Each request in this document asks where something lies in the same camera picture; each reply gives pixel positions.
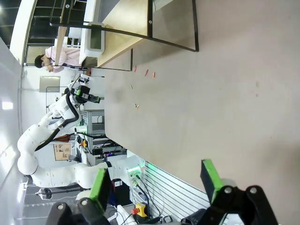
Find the person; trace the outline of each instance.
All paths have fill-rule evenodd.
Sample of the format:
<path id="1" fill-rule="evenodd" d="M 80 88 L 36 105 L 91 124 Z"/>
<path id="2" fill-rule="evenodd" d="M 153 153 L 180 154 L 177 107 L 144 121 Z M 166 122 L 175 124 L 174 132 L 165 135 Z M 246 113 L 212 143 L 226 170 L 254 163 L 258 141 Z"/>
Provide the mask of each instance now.
<path id="1" fill-rule="evenodd" d="M 56 49 L 56 46 L 47 48 L 45 50 L 45 54 L 38 55 L 36 57 L 34 65 L 37 68 L 46 67 L 46 70 L 49 73 L 59 73 L 65 68 L 65 66 L 82 67 L 84 65 L 84 62 L 82 64 L 79 63 L 80 48 L 63 46 L 58 66 L 52 66 L 52 63 L 55 62 Z"/>

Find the pink shirt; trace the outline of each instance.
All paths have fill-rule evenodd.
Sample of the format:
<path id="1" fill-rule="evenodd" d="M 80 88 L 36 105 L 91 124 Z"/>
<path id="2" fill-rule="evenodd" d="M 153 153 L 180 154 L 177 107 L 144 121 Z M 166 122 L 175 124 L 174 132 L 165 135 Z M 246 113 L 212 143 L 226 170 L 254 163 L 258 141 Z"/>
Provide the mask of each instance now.
<path id="1" fill-rule="evenodd" d="M 55 56 L 56 56 L 56 46 L 52 46 L 50 48 L 47 48 L 45 51 L 46 57 L 51 58 L 51 62 L 55 62 Z M 68 65 L 74 66 L 74 67 L 81 67 L 81 64 L 79 64 L 79 55 L 80 55 L 80 48 L 68 48 L 63 46 L 60 53 L 60 61 L 58 63 L 59 66 L 62 66 L 62 64 L 66 63 Z M 58 67 L 53 66 L 54 73 L 58 73 L 64 69 L 64 67 Z"/>

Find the ceiling light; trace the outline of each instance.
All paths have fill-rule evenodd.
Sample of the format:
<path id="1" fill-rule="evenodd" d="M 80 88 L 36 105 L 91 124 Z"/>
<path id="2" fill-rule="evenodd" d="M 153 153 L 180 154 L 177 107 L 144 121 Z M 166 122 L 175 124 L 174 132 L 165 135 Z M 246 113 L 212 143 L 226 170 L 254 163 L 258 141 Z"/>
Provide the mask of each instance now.
<path id="1" fill-rule="evenodd" d="M 2 102 L 2 109 L 7 110 L 13 108 L 14 108 L 14 104 L 12 102 Z"/>

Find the striped metal panel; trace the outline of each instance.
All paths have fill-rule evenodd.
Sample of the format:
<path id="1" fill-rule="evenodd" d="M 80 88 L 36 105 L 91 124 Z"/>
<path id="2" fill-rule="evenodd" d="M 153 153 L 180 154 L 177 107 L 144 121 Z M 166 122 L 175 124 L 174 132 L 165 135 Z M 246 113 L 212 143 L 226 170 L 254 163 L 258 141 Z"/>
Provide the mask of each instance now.
<path id="1" fill-rule="evenodd" d="M 210 203 L 205 192 L 187 184 L 173 175 L 159 169 L 157 166 L 145 162 L 145 173 L 141 177 L 147 186 L 154 204 L 162 211 L 162 216 L 171 216 L 180 221 L 199 209 L 206 209 Z M 144 202 L 138 195 L 138 190 L 131 188 L 130 198 L 136 204 Z M 158 210 L 150 201 L 151 213 L 159 216 Z"/>

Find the person's hand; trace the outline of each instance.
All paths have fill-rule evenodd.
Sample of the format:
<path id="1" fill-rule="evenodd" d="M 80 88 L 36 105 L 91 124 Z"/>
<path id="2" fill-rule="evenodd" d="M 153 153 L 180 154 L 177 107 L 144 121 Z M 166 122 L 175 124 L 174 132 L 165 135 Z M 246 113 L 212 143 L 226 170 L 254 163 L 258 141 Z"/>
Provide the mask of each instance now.
<path id="1" fill-rule="evenodd" d="M 47 66 L 47 69 L 46 69 L 49 73 L 53 72 L 54 71 L 54 68 L 53 66 L 49 65 Z"/>

